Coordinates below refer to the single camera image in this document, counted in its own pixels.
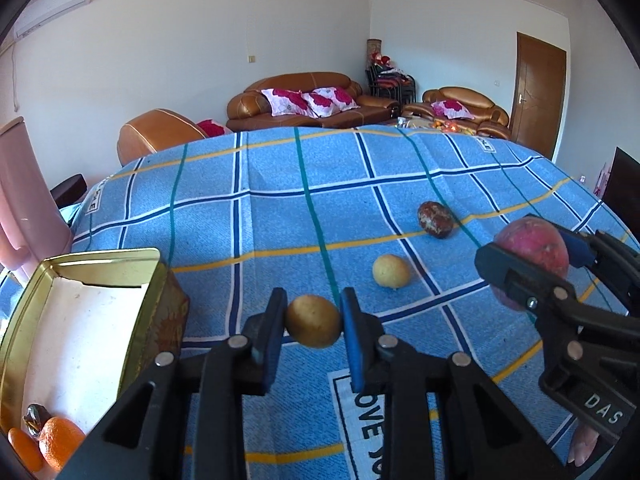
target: pink round vegetable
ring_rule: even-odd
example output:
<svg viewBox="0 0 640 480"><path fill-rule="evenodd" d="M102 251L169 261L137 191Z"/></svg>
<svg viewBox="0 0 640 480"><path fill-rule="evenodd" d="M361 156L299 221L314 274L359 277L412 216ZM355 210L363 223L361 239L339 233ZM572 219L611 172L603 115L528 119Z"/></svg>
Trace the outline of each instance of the pink round vegetable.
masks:
<svg viewBox="0 0 640 480"><path fill-rule="evenodd" d="M569 253L558 230L542 218L525 216L511 222L495 235L494 242L507 251L566 279ZM495 297L513 310L524 307L511 301L499 288L492 286Z"/></svg>

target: fruit on table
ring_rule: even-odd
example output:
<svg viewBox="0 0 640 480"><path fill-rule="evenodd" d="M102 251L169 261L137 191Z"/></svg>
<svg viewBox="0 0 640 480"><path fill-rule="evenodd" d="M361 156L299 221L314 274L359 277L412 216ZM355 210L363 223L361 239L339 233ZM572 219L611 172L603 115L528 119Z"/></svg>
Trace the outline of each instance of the fruit on table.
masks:
<svg viewBox="0 0 640 480"><path fill-rule="evenodd" d="M29 471L35 473L42 469L44 462L42 461L38 444L36 444L29 435L19 428L11 428L7 438Z"/></svg>
<svg viewBox="0 0 640 480"><path fill-rule="evenodd" d="M27 413L24 415L22 420L24 420L24 423L27 426L27 433L29 433L32 438L37 439L43 426L50 418L51 414L43 405L30 404L27 406Z"/></svg>
<svg viewBox="0 0 640 480"><path fill-rule="evenodd" d="M411 269L400 256L383 254L373 262L373 279L380 286L400 288L411 281Z"/></svg>
<svg viewBox="0 0 640 480"><path fill-rule="evenodd" d="M310 348L328 348L340 337L342 317L333 303L313 294L293 300L284 315L290 336Z"/></svg>
<svg viewBox="0 0 640 480"><path fill-rule="evenodd" d="M84 433L61 416L51 417L38 437L40 452L55 471L60 471L84 440Z"/></svg>
<svg viewBox="0 0 640 480"><path fill-rule="evenodd" d="M508 224L495 235L494 242L507 251L566 279L569 272L569 253L558 230L537 216L525 216ZM492 286L495 297L513 310L524 307L507 298Z"/></svg>
<svg viewBox="0 0 640 480"><path fill-rule="evenodd" d="M448 207L439 202L423 202L418 208L418 222L428 234L446 238L453 231L453 215Z"/></svg>

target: sofa backrest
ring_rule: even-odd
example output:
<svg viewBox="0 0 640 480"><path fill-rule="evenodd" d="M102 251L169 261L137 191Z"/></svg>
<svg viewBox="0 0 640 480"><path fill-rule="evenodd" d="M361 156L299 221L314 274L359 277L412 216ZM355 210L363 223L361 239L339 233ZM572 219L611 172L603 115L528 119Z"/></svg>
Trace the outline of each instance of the sofa backrest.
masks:
<svg viewBox="0 0 640 480"><path fill-rule="evenodd" d="M455 99L465 105L475 117L473 122L476 124L480 124L483 121L493 121L502 126L509 125L509 115L503 108L500 108L487 96L471 88L443 86L439 89L427 90L422 95L422 102L428 104L446 99Z"/></svg>
<svg viewBox="0 0 640 480"><path fill-rule="evenodd" d="M260 90L282 88L295 92L311 92L316 88L336 86L344 88L353 98L362 94L362 88L348 76L337 72L300 72L260 79L235 96L226 106L229 119L247 119L259 114L270 114L271 106Z"/></svg>

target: brown leather sofa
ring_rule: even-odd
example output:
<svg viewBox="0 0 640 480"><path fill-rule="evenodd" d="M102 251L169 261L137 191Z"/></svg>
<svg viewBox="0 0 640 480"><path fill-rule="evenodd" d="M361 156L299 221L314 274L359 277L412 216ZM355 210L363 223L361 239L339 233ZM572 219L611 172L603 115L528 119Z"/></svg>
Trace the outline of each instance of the brown leather sofa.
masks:
<svg viewBox="0 0 640 480"><path fill-rule="evenodd" d="M121 127L117 143L118 158L126 166L141 156L206 138L202 129L186 117L171 110L156 108Z"/></svg>
<svg viewBox="0 0 640 480"><path fill-rule="evenodd" d="M347 110L327 118L311 118L299 115L273 117L271 106L260 90L282 88L291 91L311 92L316 88L335 86L344 88L360 108ZM322 126L323 128L353 128L363 124L375 124L389 120L399 111L398 101L382 97L362 95L362 88L348 76L337 72L302 72L283 74L261 79L249 85L226 107L229 120L226 126L235 131L261 130L276 126Z"/></svg>
<svg viewBox="0 0 640 480"><path fill-rule="evenodd" d="M431 108L431 103L455 99L465 105L475 117L474 119L455 119L467 128L484 137L511 140L509 115L487 96L462 86L445 86L435 90L427 90L422 94L421 103L411 103L402 108L404 117L420 116L428 119L439 118Z"/></svg>

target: television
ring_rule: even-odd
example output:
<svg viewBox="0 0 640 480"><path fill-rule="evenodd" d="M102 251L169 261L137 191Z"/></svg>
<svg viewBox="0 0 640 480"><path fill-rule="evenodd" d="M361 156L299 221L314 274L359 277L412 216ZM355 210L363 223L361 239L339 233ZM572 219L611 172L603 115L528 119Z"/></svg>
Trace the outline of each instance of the television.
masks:
<svg viewBox="0 0 640 480"><path fill-rule="evenodd" d="M616 148L602 201L640 239L640 163L620 148Z"/></svg>

